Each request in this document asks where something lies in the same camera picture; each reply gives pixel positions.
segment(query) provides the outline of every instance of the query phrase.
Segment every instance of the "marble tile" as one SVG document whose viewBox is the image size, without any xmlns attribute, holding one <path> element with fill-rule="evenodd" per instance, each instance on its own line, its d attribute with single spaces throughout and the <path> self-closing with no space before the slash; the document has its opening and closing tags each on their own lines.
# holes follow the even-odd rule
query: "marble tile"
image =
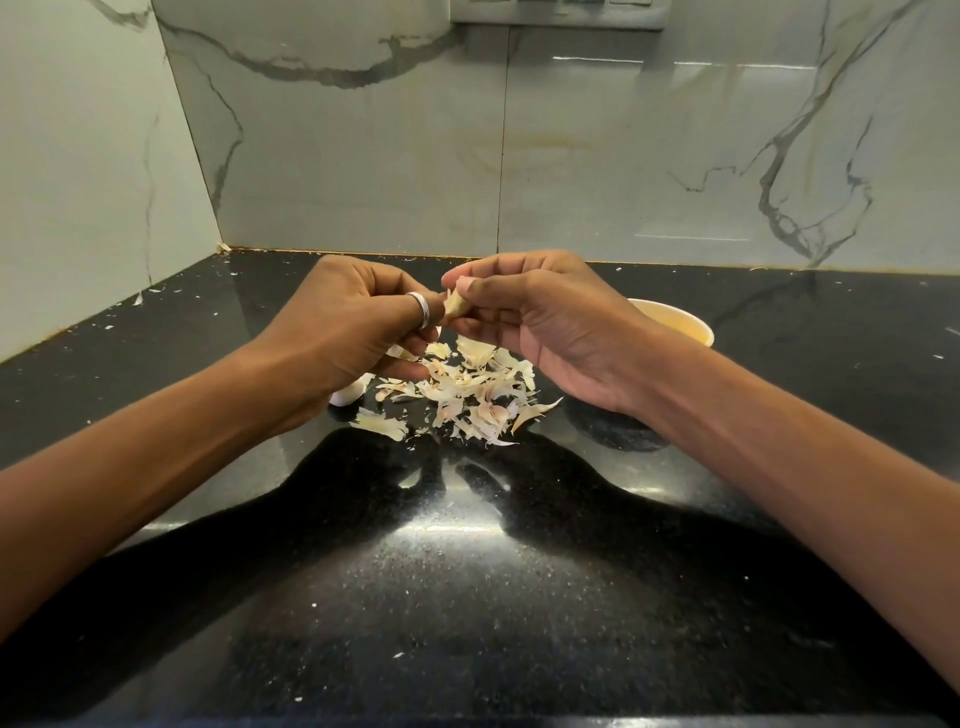
<svg viewBox="0 0 960 728">
<path fill-rule="evenodd" d="M 513 30 L 500 250 L 960 272 L 960 5 L 675 0 Z"/>
<path fill-rule="evenodd" d="M 148 0 L 0 5 L 0 360 L 211 255 Z"/>
<path fill-rule="evenodd" d="M 156 0 L 232 246 L 495 249 L 505 28 L 444 0 Z"/>
</svg>

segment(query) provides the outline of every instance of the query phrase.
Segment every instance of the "black granite countertop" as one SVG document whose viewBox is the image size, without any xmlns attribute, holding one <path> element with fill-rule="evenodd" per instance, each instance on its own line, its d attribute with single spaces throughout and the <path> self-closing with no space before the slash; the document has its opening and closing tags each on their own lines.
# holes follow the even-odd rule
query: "black granite countertop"
<svg viewBox="0 0 960 728">
<path fill-rule="evenodd" d="M 208 259 L 0 366 L 0 463 L 249 340 L 315 260 Z M 456 262 L 388 261 L 434 286 Z M 960 279 L 597 270 L 960 477 Z M 52 599 L 0 647 L 0 722 L 960 715 L 838 577 L 636 423 L 564 400 L 482 449 L 351 415 L 248 453 Z"/>
</svg>

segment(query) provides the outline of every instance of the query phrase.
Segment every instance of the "bowl rim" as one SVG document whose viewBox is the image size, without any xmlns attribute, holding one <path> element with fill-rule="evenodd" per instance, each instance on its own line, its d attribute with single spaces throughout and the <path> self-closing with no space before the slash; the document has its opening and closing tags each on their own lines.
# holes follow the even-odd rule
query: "bowl rim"
<svg viewBox="0 0 960 728">
<path fill-rule="evenodd" d="M 676 311 L 677 313 L 683 314 L 683 315 L 686 316 L 687 318 L 693 319 L 694 321 L 696 321 L 698 324 L 700 324 L 702 327 L 704 327 L 704 328 L 707 330 L 707 332 L 708 332 L 708 337 L 707 337 L 707 341 L 704 343 L 704 346 L 705 346 L 705 347 L 707 347 L 708 349 L 712 348 L 712 347 L 713 347 L 713 342 L 716 341 L 716 334 L 713 333 L 713 327 L 711 327 L 710 324 L 708 324 L 708 323 L 707 323 L 706 321 L 704 321 L 702 318 L 700 318 L 699 316 L 695 316 L 694 314 L 690 313 L 689 311 L 685 311 L 685 310 L 683 310 L 682 308 L 678 308 L 678 307 L 675 306 L 675 305 L 670 305 L 669 303 L 662 303 L 662 302 L 660 302 L 660 301 L 651 301 L 650 299 L 632 299 L 632 298 L 628 298 L 627 301 L 629 301 L 629 302 L 631 302 L 631 303 L 633 303 L 633 302 L 638 302 L 638 303 L 652 303 L 653 305 L 658 305 L 658 306 L 661 306 L 662 308 L 669 308 L 669 309 L 671 309 L 671 310 L 673 310 L 673 311 Z"/>
</svg>

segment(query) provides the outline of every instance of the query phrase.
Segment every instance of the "silver ring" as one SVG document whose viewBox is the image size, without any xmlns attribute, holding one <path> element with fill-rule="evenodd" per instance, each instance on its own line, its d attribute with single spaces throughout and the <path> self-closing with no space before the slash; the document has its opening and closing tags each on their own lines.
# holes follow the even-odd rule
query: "silver ring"
<svg viewBox="0 0 960 728">
<path fill-rule="evenodd" d="M 417 299 L 417 303 L 420 304 L 420 311 L 423 312 L 423 321 L 420 323 L 420 328 L 427 328 L 430 326 L 430 304 L 426 302 L 426 298 L 423 297 L 423 294 L 417 293 L 417 291 L 407 291 L 407 296 L 413 296 Z"/>
</svg>

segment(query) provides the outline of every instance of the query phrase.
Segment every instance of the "pile of garlic peels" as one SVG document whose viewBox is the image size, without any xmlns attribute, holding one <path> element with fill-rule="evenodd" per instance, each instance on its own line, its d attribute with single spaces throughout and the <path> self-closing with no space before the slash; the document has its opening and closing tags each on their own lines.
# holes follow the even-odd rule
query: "pile of garlic peels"
<svg viewBox="0 0 960 728">
<path fill-rule="evenodd" d="M 557 400 L 552 404 L 537 404 L 533 364 L 514 358 L 506 349 L 460 336 L 457 338 L 457 352 L 462 363 L 450 364 L 448 360 L 458 354 L 446 344 L 431 344 L 420 360 L 430 372 L 428 380 L 410 382 L 386 378 L 376 385 L 374 398 L 378 402 L 387 399 L 391 402 L 430 400 L 437 406 L 432 427 L 452 425 L 448 437 L 476 438 L 488 445 L 501 446 L 516 445 L 501 439 L 508 428 L 514 433 L 524 423 L 560 403 Z M 363 407 L 350 424 L 386 435 L 397 442 L 409 433 L 404 420 L 388 418 L 386 414 Z M 428 431 L 429 427 L 421 427 L 414 434 L 422 435 Z"/>
</svg>

